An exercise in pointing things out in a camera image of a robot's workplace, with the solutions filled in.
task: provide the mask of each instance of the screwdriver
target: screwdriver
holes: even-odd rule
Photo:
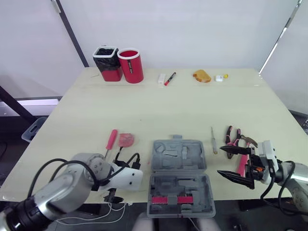
[[[112,149],[112,146],[113,146],[114,143],[115,143],[116,136],[117,136],[117,130],[116,130],[116,129],[113,129],[112,132],[111,132],[111,134],[110,134],[110,137],[109,137],[107,146],[106,146],[107,151],[106,151],[106,154],[105,154],[105,159],[107,158],[108,151]]]
[[[211,127],[212,129],[212,145],[213,145],[213,153],[214,154],[217,154],[218,151],[217,151],[217,145],[216,145],[216,140],[215,140],[215,137],[214,137],[214,130],[213,130],[213,127]]]

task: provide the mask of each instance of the black plastic bag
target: black plastic bag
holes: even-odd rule
[[[119,49],[117,48],[115,50],[115,54],[111,58],[95,58],[93,57],[93,60],[95,61],[98,69],[100,72],[102,71],[114,71],[117,70],[121,65],[120,61],[117,56],[117,52]],[[114,52],[114,49],[105,49],[100,48],[98,52],[96,52],[95,55],[111,55],[112,52]]]

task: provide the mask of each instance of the red handle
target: red handle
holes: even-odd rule
[[[242,177],[245,177],[245,166],[248,161],[248,155],[242,155],[239,167],[237,169],[237,173],[239,173]]]
[[[113,129],[111,134],[110,134],[107,146],[106,146],[107,150],[111,150],[112,149],[112,146],[114,145],[115,140],[116,140],[116,136],[117,136],[117,130]]]

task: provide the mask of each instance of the gray tool case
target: gray tool case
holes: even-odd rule
[[[147,214],[150,218],[212,218],[215,205],[203,144],[197,140],[157,140],[153,144]]]

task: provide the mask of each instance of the white cable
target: white cable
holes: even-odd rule
[[[97,219],[101,219],[101,218],[108,216],[110,214],[110,212],[111,212],[111,208],[109,209],[109,212],[107,214],[102,215],[100,217],[96,217],[96,218],[66,217],[66,218],[57,219],[57,221],[66,220],[66,219],[97,220]]]
[[[108,221],[108,222],[84,222],[84,223],[78,223],[78,224],[66,224],[66,223],[63,223],[63,222],[61,222],[61,221],[59,221],[59,220],[57,220],[57,222],[58,223],[60,223],[60,224],[62,224],[62,225],[68,225],[68,226],[73,226],[73,225],[86,225],[86,224],[110,224],[110,223],[114,223],[114,222],[117,222],[117,221],[119,221],[119,220],[121,220],[122,219],[122,217],[123,217],[123,215],[124,215],[124,213],[125,213],[125,206],[126,206],[126,204],[124,204],[124,206],[122,207],[123,208],[123,213],[122,213],[122,215],[120,216],[120,218],[118,218],[117,220],[114,220],[114,221]]]
[[[121,208],[119,208],[119,209],[112,208],[112,204],[111,203],[108,203],[108,206],[111,208],[112,211],[120,211],[120,210],[122,210],[124,208],[125,204]]]
[[[196,226],[196,224],[194,223],[194,221],[191,218],[188,218],[189,220],[191,220],[192,224],[194,225],[194,227],[196,228],[196,230],[200,231],[200,229]]]

